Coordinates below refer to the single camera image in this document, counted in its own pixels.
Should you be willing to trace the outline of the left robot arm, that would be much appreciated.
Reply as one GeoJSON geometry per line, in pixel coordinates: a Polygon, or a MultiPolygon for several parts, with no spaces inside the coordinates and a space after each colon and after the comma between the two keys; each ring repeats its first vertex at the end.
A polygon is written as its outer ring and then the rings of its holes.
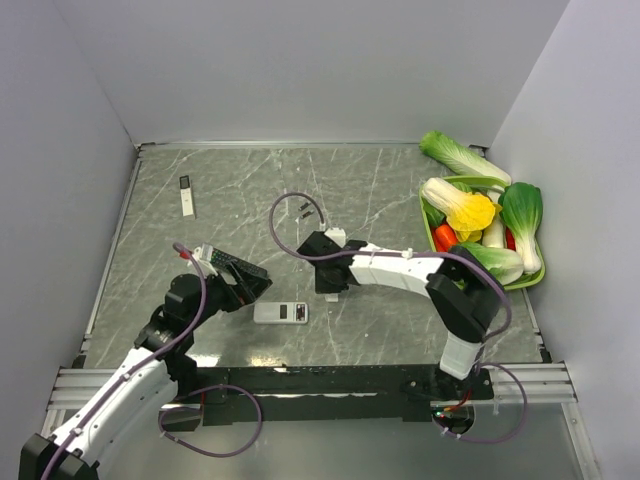
{"type": "Polygon", "coordinates": [[[21,479],[100,479],[126,439],[162,406],[192,398],[198,367],[187,352],[194,331],[218,312],[253,304],[272,282],[242,260],[200,263],[175,277],[133,348],[98,392],[48,436],[22,447],[21,479]]]}

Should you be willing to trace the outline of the light green cabbage front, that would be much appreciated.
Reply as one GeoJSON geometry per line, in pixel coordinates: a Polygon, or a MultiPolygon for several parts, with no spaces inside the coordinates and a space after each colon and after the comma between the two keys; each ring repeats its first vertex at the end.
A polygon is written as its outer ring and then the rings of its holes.
{"type": "Polygon", "coordinates": [[[516,251],[472,242],[459,243],[458,247],[466,249],[503,286],[514,283],[524,274],[523,260],[516,251]]]}

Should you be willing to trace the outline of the napa cabbage on table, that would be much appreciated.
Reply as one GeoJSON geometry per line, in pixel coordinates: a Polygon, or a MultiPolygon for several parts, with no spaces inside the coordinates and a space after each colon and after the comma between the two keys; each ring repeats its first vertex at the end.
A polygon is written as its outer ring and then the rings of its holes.
{"type": "Polygon", "coordinates": [[[426,133],[419,143],[419,149],[458,175],[492,177],[507,185],[512,183],[508,173],[442,132],[426,133]]]}

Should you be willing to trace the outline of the red pepper toy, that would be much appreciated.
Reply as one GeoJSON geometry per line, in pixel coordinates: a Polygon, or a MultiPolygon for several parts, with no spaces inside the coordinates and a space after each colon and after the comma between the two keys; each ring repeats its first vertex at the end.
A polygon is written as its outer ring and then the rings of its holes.
{"type": "Polygon", "coordinates": [[[508,228],[505,229],[505,238],[506,238],[507,248],[515,251],[516,250],[515,239],[512,232],[508,228]]]}

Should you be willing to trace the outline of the red white AC remote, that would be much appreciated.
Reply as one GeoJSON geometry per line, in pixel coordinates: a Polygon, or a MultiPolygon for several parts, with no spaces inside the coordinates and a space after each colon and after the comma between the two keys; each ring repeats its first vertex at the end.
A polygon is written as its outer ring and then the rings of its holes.
{"type": "Polygon", "coordinates": [[[303,302],[258,302],[253,310],[258,325],[304,325],[308,317],[309,307],[303,302]]]}

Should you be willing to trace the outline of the green plastic basket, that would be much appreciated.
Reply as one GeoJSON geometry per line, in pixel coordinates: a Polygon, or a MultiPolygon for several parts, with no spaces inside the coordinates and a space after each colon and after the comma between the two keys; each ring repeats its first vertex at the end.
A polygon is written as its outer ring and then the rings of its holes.
{"type": "MultiPolygon", "coordinates": [[[[444,180],[452,183],[454,186],[459,188],[460,190],[466,192],[478,192],[482,193],[489,197],[493,202],[497,203],[499,206],[499,198],[504,193],[505,189],[510,185],[502,182],[500,179],[492,178],[492,177],[479,177],[479,176],[453,176],[453,177],[435,177],[435,178],[443,178],[444,180]]],[[[434,241],[432,238],[431,229],[437,228],[443,223],[447,223],[445,220],[445,216],[436,210],[434,207],[431,207],[421,196],[420,189],[420,201],[421,201],[421,210],[423,215],[423,220],[426,228],[426,234],[428,238],[428,242],[433,250],[436,251],[436,247],[434,245],[434,241]]],[[[536,250],[542,261],[541,269],[535,274],[523,274],[522,277],[515,281],[512,284],[504,286],[507,290],[516,290],[516,289],[524,289],[526,287],[533,286],[541,281],[545,274],[545,264],[543,261],[543,257],[540,251],[540,247],[536,240],[536,250]]]]}

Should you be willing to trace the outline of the white slim remote control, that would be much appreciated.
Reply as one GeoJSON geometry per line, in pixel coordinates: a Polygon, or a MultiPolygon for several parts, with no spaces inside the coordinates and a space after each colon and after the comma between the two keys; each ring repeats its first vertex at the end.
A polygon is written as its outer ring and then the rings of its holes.
{"type": "Polygon", "coordinates": [[[179,187],[180,187],[182,214],[184,217],[194,217],[195,216],[194,199],[193,199],[191,180],[188,175],[184,175],[179,178],[179,187]]]}

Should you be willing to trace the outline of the dark green bok choy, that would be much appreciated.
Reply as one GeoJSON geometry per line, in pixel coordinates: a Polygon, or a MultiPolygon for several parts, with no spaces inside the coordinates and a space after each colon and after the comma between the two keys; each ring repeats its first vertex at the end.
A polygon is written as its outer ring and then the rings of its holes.
{"type": "Polygon", "coordinates": [[[524,273],[535,274],[542,267],[536,250],[536,232],[543,216],[541,190],[529,183],[515,182],[499,198],[504,225],[511,231],[524,273]]]}

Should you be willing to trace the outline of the white radish toy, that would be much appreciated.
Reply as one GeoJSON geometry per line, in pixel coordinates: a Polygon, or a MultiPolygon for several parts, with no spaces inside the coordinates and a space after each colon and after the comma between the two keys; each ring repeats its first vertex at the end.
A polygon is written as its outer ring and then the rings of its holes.
{"type": "Polygon", "coordinates": [[[500,248],[506,247],[505,226],[497,214],[492,220],[491,224],[484,230],[481,243],[488,248],[500,248]]]}

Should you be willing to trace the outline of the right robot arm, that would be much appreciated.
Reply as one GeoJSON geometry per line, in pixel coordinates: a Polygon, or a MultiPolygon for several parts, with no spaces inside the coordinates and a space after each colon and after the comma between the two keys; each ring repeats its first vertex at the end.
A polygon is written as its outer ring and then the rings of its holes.
{"type": "Polygon", "coordinates": [[[471,387],[470,373],[506,295],[496,278],[468,250],[401,251],[361,240],[339,244],[328,232],[315,231],[296,254],[314,267],[318,294],[374,285],[430,299],[448,331],[436,375],[438,390],[454,399],[471,387]]]}

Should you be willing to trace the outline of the black TV remote control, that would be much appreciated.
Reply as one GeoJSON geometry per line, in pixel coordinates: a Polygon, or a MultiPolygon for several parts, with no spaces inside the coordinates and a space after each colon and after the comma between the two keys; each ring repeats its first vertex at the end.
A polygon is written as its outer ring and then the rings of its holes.
{"type": "Polygon", "coordinates": [[[242,260],[234,255],[228,254],[215,247],[207,247],[206,249],[204,249],[203,256],[216,269],[222,269],[230,273],[230,267],[234,266],[241,273],[245,273],[261,279],[268,278],[268,272],[266,269],[252,264],[248,261],[242,260]]]}

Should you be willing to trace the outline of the orange carrot toy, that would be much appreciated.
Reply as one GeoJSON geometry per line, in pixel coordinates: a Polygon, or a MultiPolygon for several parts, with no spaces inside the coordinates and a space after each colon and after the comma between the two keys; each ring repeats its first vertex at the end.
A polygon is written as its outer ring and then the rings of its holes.
{"type": "Polygon", "coordinates": [[[447,223],[432,228],[431,233],[437,252],[448,252],[459,243],[456,233],[447,223]]]}

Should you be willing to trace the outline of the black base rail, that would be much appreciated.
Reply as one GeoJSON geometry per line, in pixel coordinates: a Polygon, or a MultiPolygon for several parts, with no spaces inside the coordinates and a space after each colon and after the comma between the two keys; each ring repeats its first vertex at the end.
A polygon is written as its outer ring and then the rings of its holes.
{"type": "Polygon", "coordinates": [[[401,419],[429,422],[431,409],[494,398],[483,369],[456,380],[430,364],[203,367],[178,388],[184,405],[201,404],[203,424],[401,419]]]}

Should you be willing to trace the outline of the yellow white cabbage toy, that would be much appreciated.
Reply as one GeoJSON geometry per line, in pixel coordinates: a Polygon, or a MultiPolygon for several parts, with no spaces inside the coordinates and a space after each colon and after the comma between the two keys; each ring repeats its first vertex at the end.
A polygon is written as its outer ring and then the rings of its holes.
{"type": "Polygon", "coordinates": [[[460,242],[478,242],[502,210],[486,195],[460,190],[443,178],[429,179],[421,196],[445,216],[460,242]]]}

